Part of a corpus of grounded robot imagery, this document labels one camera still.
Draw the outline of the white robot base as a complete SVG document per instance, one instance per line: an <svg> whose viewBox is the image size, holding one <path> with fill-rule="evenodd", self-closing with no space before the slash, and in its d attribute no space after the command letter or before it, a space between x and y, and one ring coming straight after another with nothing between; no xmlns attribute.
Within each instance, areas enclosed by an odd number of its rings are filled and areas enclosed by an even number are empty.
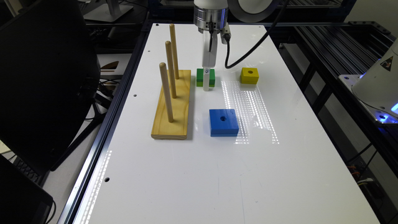
<svg viewBox="0 0 398 224"><path fill-rule="evenodd" d="M375 123L397 125L397 42L367 72L339 79Z"/></svg>

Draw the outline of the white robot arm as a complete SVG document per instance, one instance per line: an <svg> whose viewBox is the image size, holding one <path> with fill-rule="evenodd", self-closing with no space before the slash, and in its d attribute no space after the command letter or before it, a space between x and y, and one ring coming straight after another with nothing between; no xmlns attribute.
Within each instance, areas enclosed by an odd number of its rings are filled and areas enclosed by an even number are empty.
<svg viewBox="0 0 398 224"><path fill-rule="evenodd" d="M242 22L259 22L275 10L278 0L194 0L194 24L203 34L203 89L209 90L216 64L218 37L229 33L228 13Z"/></svg>

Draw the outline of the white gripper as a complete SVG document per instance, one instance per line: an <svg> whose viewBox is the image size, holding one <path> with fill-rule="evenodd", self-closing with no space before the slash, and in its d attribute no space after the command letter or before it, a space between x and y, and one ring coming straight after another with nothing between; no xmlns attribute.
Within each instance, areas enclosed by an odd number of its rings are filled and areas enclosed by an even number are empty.
<svg viewBox="0 0 398 224"><path fill-rule="evenodd" d="M216 65L218 35L221 37L221 43L226 45L231 38L231 31L228 23L221 30L215 29L212 33L210 33L210 30L202 28L198 30L203 35L203 90L208 91L210 88L210 68L214 68Z"/></svg>

